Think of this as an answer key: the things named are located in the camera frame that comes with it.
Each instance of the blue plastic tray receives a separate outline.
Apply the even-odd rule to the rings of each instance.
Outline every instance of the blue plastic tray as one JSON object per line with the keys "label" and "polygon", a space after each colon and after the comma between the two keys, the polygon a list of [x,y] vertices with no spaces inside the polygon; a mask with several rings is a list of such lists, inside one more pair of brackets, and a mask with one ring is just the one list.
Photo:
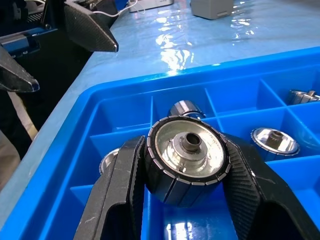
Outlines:
{"label": "blue plastic tray", "polygon": [[[320,47],[104,83],[77,100],[0,232],[1,240],[72,240],[98,179],[99,163],[146,135],[179,100],[204,121],[248,142],[252,129],[280,129],[301,151],[267,164],[320,229],[320,102],[287,106],[290,89],[320,93]],[[175,208],[145,192],[141,239],[236,240],[221,186],[203,205]]]}

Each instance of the blue bin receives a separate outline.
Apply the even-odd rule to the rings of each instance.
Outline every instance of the blue bin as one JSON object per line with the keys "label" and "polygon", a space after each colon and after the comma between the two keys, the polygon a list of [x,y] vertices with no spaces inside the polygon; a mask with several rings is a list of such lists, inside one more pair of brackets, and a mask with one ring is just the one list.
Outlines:
{"label": "blue bin", "polygon": [[[72,240],[99,163],[111,150],[191,100],[205,122],[250,141],[275,128],[301,151],[267,164],[291,187],[320,229],[320,102],[286,105],[291,89],[320,93],[320,47],[109,82],[78,98],[11,215],[1,240]],[[145,191],[142,240],[236,240],[222,186],[201,205],[164,205]]]}

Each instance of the white device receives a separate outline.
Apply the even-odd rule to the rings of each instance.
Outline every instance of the white device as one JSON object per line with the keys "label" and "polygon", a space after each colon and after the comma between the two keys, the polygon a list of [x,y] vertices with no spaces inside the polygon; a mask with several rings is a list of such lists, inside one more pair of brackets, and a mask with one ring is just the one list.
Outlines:
{"label": "white device", "polygon": [[[128,7],[132,6],[135,3],[135,0],[130,0]],[[129,8],[129,12],[138,12],[147,9],[159,8],[174,3],[174,0],[138,0],[137,4]]]}

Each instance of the gray box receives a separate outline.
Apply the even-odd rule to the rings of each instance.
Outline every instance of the gray box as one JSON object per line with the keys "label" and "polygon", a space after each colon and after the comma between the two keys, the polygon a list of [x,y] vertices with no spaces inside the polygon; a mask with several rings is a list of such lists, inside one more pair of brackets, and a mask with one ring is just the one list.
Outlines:
{"label": "gray box", "polygon": [[218,19],[231,15],[234,9],[234,0],[191,0],[193,15],[205,19]]}

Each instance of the table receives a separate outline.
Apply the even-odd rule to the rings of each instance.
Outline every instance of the table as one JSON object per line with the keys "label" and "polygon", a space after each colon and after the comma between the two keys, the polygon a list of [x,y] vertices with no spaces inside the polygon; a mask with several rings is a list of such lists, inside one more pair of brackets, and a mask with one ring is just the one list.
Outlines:
{"label": "table", "polygon": [[124,13],[111,28],[119,52],[95,52],[0,193],[0,228],[86,89],[105,82],[258,57],[320,44],[320,1],[235,0],[231,16],[192,16],[189,0],[145,14]]}

